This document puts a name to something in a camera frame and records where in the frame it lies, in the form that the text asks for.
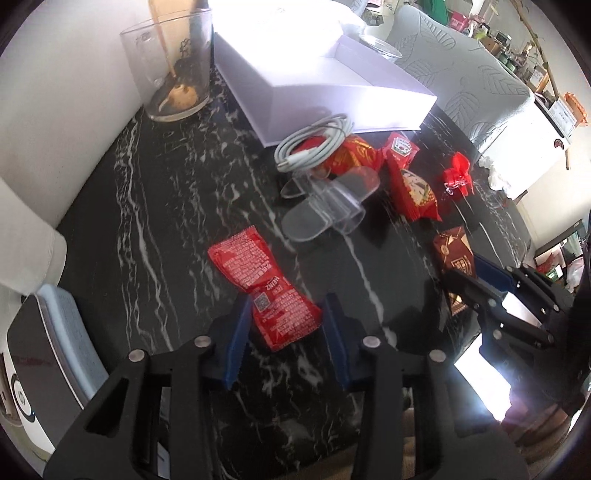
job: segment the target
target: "glass cup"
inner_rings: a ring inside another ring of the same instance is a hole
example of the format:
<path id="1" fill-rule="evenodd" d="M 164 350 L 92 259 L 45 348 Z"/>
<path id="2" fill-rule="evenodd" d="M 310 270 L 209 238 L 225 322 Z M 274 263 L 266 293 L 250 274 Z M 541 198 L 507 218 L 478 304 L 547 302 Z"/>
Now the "glass cup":
<path id="1" fill-rule="evenodd" d="M 148 116 L 173 122 L 209 100 L 212 12 L 160 15 L 120 33 L 129 68 Z"/>

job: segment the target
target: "white charging cable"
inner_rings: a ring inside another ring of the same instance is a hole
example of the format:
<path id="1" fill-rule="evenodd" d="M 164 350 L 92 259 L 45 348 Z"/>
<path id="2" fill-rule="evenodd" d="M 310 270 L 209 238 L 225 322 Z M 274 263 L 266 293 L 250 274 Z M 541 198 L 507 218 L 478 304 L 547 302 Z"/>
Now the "white charging cable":
<path id="1" fill-rule="evenodd" d="M 342 145 L 352 131 L 353 122 L 343 113 L 328 116 L 309 127 L 302 128 L 277 146 L 275 150 L 277 170 L 287 172 L 317 167 Z M 315 135 L 326 137 L 326 140 L 318 147 L 291 153 L 304 140 Z"/>

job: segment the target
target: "red ketchup packet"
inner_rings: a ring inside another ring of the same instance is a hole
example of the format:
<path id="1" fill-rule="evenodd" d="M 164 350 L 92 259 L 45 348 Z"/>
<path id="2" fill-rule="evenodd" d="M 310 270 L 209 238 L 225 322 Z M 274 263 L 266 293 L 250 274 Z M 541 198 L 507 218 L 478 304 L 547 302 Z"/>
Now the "red ketchup packet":
<path id="1" fill-rule="evenodd" d="M 382 148 L 382 153 L 385 158 L 395 159 L 400 168 L 408 168 L 420 150 L 403 134 L 392 132 L 386 145 Z"/>
<path id="2" fill-rule="evenodd" d="M 430 218 L 441 222 L 437 199 L 431 186 L 413 172 L 400 168 L 394 157 L 388 157 L 392 201 L 398 213 L 409 222 Z"/>
<path id="3" fill-rule="evenodd" d="M 281 350 L 320 326 L 322 311 L 283 276 L 253 226 L 207 252 L 220 272 L 253 298 L 254 321 L 272 351 Z"/>

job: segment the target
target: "wooden stick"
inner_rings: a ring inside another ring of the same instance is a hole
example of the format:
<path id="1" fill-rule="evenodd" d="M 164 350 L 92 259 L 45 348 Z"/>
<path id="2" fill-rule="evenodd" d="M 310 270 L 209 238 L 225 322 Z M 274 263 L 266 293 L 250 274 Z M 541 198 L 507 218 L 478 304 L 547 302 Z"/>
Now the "wooden stick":
<path id="1" fill-rule="evenodd" d="M 550 77 L 550 83 L 552 84 L 552 90 L 554 90 L 554 96 L 557 99 L 560 98 L 560 92 L 558 91 L 558 86 L 556 85 L 556 80 L 554 79 L 554 75 L 552 75 L 552 70 L 550 69 L 550 64 L 548 62 L 548 58 L 546 58 L 544 50 L 542 49 L 542 45 L 540 45 L 540 41 L 538 40 L 537 33 L 534 31 L 534 29 L 531 27 L 530 23 L 527 21 L 527 18 L 525 17 L 525 13 L 523 12 L 523 8 L 522 8 L 519 0 L 509 0 L 509 2 L 511 2 L 513 7 L 515 7 L 515 9 L 517 10 L 517 14 L 519 15 L 519 19 L 525 25 L 527 30 L 530 32 L 530 36 L 535 43 L 535 47 L 540 52 L 540 56 L 542 57 L 542 61 L 544 62 L 543 66 L 546 69 L 546 71 L 548 72 L 548 76 Z"/>
<path id="2" fill-rule="evenodd" d="M 160 44 L 162 45 L 162 49 L 164 50 L 164 57 L 166 58 L 166 63 L 168 63 L 168 69 L 170 70 L 171 75 L 175 79 L 177 77 L 177 72 L 174 69 L 174 65 L 170 61 L 170 58 L 168 56 L 168 48 L 166 47 L 166 41 L 164 40 L 164 32 L 162 31 L 162 26 L 158 22 L 158 8 L 156 7 L 154 0 L 148 0 L 148 7 L 150 8 L 150 14 L 152 15 L 152 19 L 154 20 L 154 26 L 156 27 L 156 32 L 158 33 Z"/>

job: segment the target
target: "white cardboard box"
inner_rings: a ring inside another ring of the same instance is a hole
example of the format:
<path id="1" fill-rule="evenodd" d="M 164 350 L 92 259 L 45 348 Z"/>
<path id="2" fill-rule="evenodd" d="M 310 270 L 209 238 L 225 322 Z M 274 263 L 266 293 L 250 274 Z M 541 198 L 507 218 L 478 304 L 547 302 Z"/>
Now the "white cardboard box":
<path id="1" fill-rule="evenodd" d="M 570 110 L 568 104 L 562 100 L 562 98 L 559 98 L 554 102 L 554 105 L 550 108 L 550 115 L 564 134 L 567 137 L 570 137 L 576 128 L 577 119 Z"/>
<path id="2" fill-rule="evenodd" d="M 261 41 L 215 34 L 215 62 L 267 147 L 317 120 L 346 113 L 354 132 L 417 130 L 437 97 L 401 68 L 334 31 Z"/>

